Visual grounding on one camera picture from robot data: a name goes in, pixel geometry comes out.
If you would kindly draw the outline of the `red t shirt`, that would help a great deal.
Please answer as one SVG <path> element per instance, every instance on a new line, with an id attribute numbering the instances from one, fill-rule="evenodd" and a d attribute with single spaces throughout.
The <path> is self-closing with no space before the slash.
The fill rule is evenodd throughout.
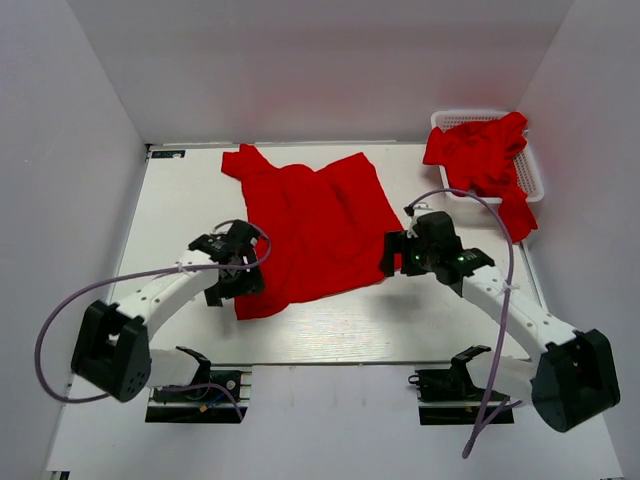
<path id="1" fill-rule="evenodd" d="M 401 223 L 364 154 L 319 170 L 276 167 L 243 144 L 224 153 L 221 171 L 240 182 L 249 222 L 268 236 L 257 245 L 266 258 L 265 289 L 236 298 L 238 319 L 266 318 L 384 280 L 384 237 Z"/>

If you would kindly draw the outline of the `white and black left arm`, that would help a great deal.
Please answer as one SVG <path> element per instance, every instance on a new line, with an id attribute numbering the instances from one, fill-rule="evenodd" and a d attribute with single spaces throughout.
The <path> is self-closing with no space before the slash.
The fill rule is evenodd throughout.
<path id="1" fill-rule="evenodd" d="M 153 273 L 134 293 L 111 304 L 91 304 L 72 356 L 73 373 L 120 402 L 145 388 L 205 396 L 212 387 L 210 360 L 183 346 L 154 349 L 151 340 L 198 295 L 207 306 L 220 307 L 262 292 L 260 265 L 266 258 L 256 247 L 266 237 L 246 221 L 225 221 L 193 240 L 175 266 Z"/>

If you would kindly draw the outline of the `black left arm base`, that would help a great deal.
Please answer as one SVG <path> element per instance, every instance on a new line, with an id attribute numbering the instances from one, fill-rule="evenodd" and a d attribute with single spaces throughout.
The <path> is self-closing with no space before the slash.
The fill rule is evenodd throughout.
<path id="1" fill-rule="evenodd" d="M 240 424 L 250 403 L 252 369 L 214 366 L 209 382 L 216 387 L 189 391 L 151 390 L 145 422 L 148 424 Z"/>

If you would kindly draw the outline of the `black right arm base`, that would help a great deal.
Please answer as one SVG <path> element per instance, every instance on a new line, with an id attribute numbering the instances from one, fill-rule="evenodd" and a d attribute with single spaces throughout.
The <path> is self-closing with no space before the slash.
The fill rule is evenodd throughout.
<path id="1" fill-rule="evenodd" d="M 443 368 L 418 368 L 408 377 L 417 393 L 421 426 L 472 426 L 484 390 L 472 383 L 467 364 L 491 348 L 477 345 L 451 358 Z"/>

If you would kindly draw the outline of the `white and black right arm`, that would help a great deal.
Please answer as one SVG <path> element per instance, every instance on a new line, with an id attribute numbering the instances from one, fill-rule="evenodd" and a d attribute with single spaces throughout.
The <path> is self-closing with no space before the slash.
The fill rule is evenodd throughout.
<path id="1" fill-rule="evenodd" d="M 482 310 L 525 350 L 528 357 L 496 359 L 489 346 L 454 355 L 446 369 L 410 377 L 427 403 L 476 401 L 493 381 L 490 398 L 532 403 L 553 430 L 567 432 L 616 406 L 620 389 L 608 338 L 597 329 L 581 332 L 512 288 L 494 260 L 466 249 L 451 217 L 429 212 L 406 230 L 386 233 L 380 269 L 391 277 L 432 274 L 460 298 Z"/>

